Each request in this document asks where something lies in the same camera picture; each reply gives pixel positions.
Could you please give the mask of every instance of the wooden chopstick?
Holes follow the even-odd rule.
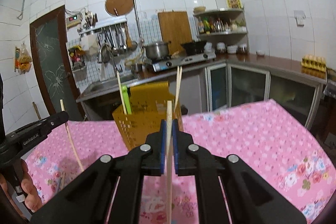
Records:
[[[174,106],[174,111],[176,110],[177,103],[179,102],[181,80],[182,80],[182,67],[177,67],[177,75],[176,75],[176,93],[175,93],[175,106]]]
[[[125,101],[124,101],[123,91],[121,90],[120,75],[119,75],[118,71],[117,71],[117,78],[118,78],[118,85],[119,85],[119,92],[120,92],[120,97],[121,97],[121,103],[123,105],[124,114],[126,115],[127,114],[126,105],[125,105]]]
[[[60,103],[61,103],[61,109],[62,109],[62,111],[65,111],[62,99],[60,100]],[[78,163],[81,171],[83,172],[84,171],[84,167],[83,167],[83,165],[81,163],[81,160],[79,159],[79,156],[77,154],[77,150],[76,150],[74,142],[72,140],[72,136],[71,136],[71,133],[70,133],[70,128],[69,128],[68,122],[65,123],[65,129],[67,130],[67,134],[68,134],[68,138],[69,138],[69,141],[70,141],[70,144],[71,144],[71,148],[72,148],[73,153],[75,154],[75,158],[77,160],[77,163]]]
[[[167,102],[167,120],[166,120],[166,166],[167,166],[167,180],[166,180],[166,186],[167,186],[167,203],[166,203],[166,209],[167,209],[167,224],[171,224],[171,204],[172,204],[172,179],[173,179],[173,142],[171,141],[171,129],[172,129],[172,101]]]

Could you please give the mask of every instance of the silver screw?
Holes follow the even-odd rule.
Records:
[[[195,151],[197,151],[197,150],[199,149],[199,146],[198,146],[197,144],[190,144],[190,145],[188,146],[188,149],[189,149],[190,151],[192,151],[192,152],[195,152]]]
[[[147,152],[151,149],[151,146],[149,144],[143,144],[142,146],[140,146],[140,150],[143,152]]]
[[[228,157],[229,161],[231,161],[232,163],[235,163],[239,160],[239,157],[237,155],[230,155]]]
[[[103,162],[103,163],[108,163],[110,160],[111,160],[111,156],[110,155],[103,155],[100,157],[100,161]]]

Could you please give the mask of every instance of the wooden cutting board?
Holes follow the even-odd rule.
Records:
[[[181,44],[191,42],[191,30],[186,11],[158,13],[163,42],[171,41],[169,54],[184,51]]]

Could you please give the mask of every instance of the stainless steel pot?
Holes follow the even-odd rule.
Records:
[[[170,43],[171,41],[169,43],[158,41],[145,46],[146,57],[154,60],[169,56],[168,45]]]

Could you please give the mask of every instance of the door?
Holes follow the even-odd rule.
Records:
[[[30,40],[37,82],[49,114],[61,111],[63,99],[69,120],[82,121],[84,111],[76,103],[79,92],[66,49],[65,6],[31,23]]]
[[[228,82],[230,107],[268,98],[269,71],[228,65]]]
[[[269,98],[275,100],[303,126],[306,125],[317,87],[271,75]]]
[[[208,111],[227,107],[226,64],[206,68]]]

